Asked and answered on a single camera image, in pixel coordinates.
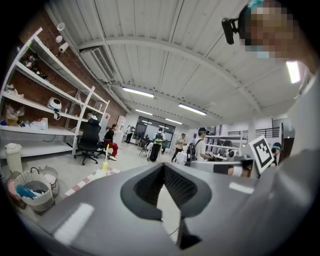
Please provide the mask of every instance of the fluorescent light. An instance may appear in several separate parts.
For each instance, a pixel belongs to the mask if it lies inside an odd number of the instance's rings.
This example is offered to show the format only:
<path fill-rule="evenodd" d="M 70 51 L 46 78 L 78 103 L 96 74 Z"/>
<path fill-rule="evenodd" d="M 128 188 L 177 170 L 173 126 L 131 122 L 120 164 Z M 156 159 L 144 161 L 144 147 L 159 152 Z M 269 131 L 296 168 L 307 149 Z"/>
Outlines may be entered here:
<path fill-rule="evenodd" d="M 286 66 L 289 70 L 291 83 L 294 84 L 300 81 L 300 73 L 297 61 L 287 61 Z"/>
<path fill-rule="evenodd" d="M 180 107 L 180 108 L 183 108 L 183 109 L 186 109 L 186 110 L 190 110 L 190 111 L 195 112 L 195 113 L 197 113 L 197 114 L 200 114 L 200 115 L 202 115 L 202 116 L 205 116 L 205 115 L 207 114 L 207 113 L 205 113 L 205 112 L 202 112 L 202 111 L 197 110 L 197 109 L 195 109 L 195 108 L 193 108 L 193 107 L 189 107 L 189 106 L 186 106 L 186 105 L 183 105 L 183 104 L 179 104 L 179 107 Z"/>
<path fill-rule="evenodd" d="M 138 111 L 138 112 L 141 112 L 141 113 L 144 113 L 144 114 L 147 114 L 147 115 L 153 116 L 153 114 L 151 114 L 151 113 L 148 113 L 148 112 L 144 112 L 144 111 L 142 111 L 142 110 L 139 110 L 139 109 L 136 109 L 135 111 Z"/>
<path fill-rule="evenodd" d="M 168 119 L 168 118 L 166 118 L 165 120 L 168 120 L 170 122 L 174 122 L 176 124 L 182 125 L 182 122 L 177 122 L 177 121 L 174 121 L 174 120 L 171 120 L 171 119 Z"/>
<path fill-rule="evenodd" d="M 139 90 L 133 90 L 133 89 L 129 89 L 129 88 L 126 88 L 126 87 L 122 87 L 122 89 L 124 91 L 126 91 L 126 92 L 133 93 L 133 94 L 140 94 L 140 95 L 147 96 L 147 97 L 150 97 L 150 98 L 154 98 L 155 97 L 153 94 L 146 93 L 146 92 L 139 91 Z"/>

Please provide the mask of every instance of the corrugated white ceiling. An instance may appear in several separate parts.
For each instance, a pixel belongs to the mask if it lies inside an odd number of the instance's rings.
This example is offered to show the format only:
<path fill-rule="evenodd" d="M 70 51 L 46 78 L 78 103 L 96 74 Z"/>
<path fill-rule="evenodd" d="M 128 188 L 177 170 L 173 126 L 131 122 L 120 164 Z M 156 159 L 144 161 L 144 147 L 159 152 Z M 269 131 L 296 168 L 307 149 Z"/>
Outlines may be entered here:
<path fill-rule="evenodd" d="M 221 20 L 236 17 L 248 0 L 57 0 L 48 8 L 78 47 L 103 36 L 152 38 L 158 44 L 112 44 L 111 56 L 122 85 L 158 92 L 171 97 L 150 99 L 112 87 L 130 108 L 143 108 L 159 116 L 177 119 L 189 127 L 223 123 L 223 118 L 252 112 L 256 101 L 262 109 L 292 99 L 299 85 L 290 84 L 284 63 L 257 59 L 239 43 L 226 43 Z M 162 48 L 163 41 L 173 43 L 172 51 Z M 174 45 L 207 58 L 212 66 L 226 71 L 234 83 L 214 67 L 208 67 L 178 53 Z M 178 107 L 178 102 L 206 110 L 200 116 Z"/>

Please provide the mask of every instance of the white pillar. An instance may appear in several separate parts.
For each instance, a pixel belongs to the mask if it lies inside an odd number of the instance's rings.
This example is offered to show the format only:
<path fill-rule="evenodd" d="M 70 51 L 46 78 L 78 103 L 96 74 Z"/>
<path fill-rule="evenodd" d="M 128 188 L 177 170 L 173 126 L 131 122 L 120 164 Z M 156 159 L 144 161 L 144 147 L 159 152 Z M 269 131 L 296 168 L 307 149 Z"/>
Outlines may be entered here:
<path fill-rule="evenodd" d="M 252 118 L 248 122 L 248 143 L 256 138 L 256 124 L 255 120 Z"/>

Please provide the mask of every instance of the red brick wall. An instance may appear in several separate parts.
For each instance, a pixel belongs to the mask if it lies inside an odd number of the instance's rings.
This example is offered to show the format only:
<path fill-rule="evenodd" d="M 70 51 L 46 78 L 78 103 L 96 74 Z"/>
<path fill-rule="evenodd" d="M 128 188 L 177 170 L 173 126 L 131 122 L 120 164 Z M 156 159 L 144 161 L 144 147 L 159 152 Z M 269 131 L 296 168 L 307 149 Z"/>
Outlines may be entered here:
<path fill-rule="evenodd" d="M 21 32 L 19 36 L 19 39 L 21 40 L 21 42 L 25 44 L 26 41 L 40 27 L 43 30 L 38 35 L 38 37 L 45 43 L 47 47 L 50 48 L 51 52 L 56 55 L 59 52 L 59 45 L 56 43 L 55 38 L 59 35 L 59 32 L 57 31 L 56 26 L 53 24 L 53 22 L 51 21 L 50 17 L 44 9 L 41 10 L 37 15 L 35 15 L 33 19 L 30 20 L 30 22 L 25 26 L 24 30 Z M 67 49 L 65 53 L 60 54 L 58 58 L 73 74 L 75 74 L 88 87 L 95 86 L 95 93 L 97 93 L 106 101 L 110 100 L 109 106 L 106 110 L 106 112 L 111 115 L 109 124 L 116 123 L 119 116 L 126 115 L 126 111 L 103 89 L 103 87 L 99 83 L 97 83 L 97 81 L 90 75 L 90 73 L 82 65 L 82 63 L 78 60 L 77 56 L 73 53 L 73 51 L 70 48 Z M 50 81 L 52 84 L 54 84 L 61 90 L 65 91 L 66 93 L 75 96 L 77 89 L 73 85 L 61 78 L 56 72 L 54 72 L 45 63 L 42 63 L 40 60 L 37 64 L 39 65 L 39 70 L 43 71 L 48 75 L 48 81 Z M 39 84 L 33 82 L 32 80 L 30 80 L 29 78 L 20 74 L 17 71 L 12 76 L 10 84 L 14 84 L 19 94 L 24 94 L 26 99 L 33 100 L 40 104 L 46 105 L 50 97 L 57 97 L 57 95 L 54 92 L 51 92 L 50 90 L 43 88 Z M 57 98 L 61 100 L 63 110 L 64 108 L 70 109 L 69 106 L 71 105 L 71 102 L 69 100 L 64 99 L 62 97 Z M 91 100 L 89 104 L 91 106 L 94 106 L 95 101 Z M 45 112 L 41 111 L 41 113 L 43 114 L 43 117 L 46 117 Z M 80 114 L 79 106 L 75 108 L 73 114 Z M 28 114 L 26 117 L 29 118 L 29 121 L 32 121 L 32 114 L 30 115 Z M 58 122 L 51 117 L 49 119 L 49 123 L 51 123 L 52 125 L 64 126 L 66 119 L 62 117 L 60 120 L 61 121 Z"/>

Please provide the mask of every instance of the trash can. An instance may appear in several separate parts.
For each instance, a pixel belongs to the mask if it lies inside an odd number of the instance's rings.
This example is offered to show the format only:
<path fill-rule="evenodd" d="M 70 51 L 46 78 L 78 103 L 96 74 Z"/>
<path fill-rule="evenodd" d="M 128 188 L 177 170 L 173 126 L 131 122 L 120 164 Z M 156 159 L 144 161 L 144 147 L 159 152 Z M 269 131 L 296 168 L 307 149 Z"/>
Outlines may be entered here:
<path fill-rule="evenodd" d="M 22 174 L 22 163 L 21 163 L 21 149 L 22 146 L 15 143 L 9 143 L 4 146 L 5 157 L 8 163 L 10 171 L 19 172 Z"/>

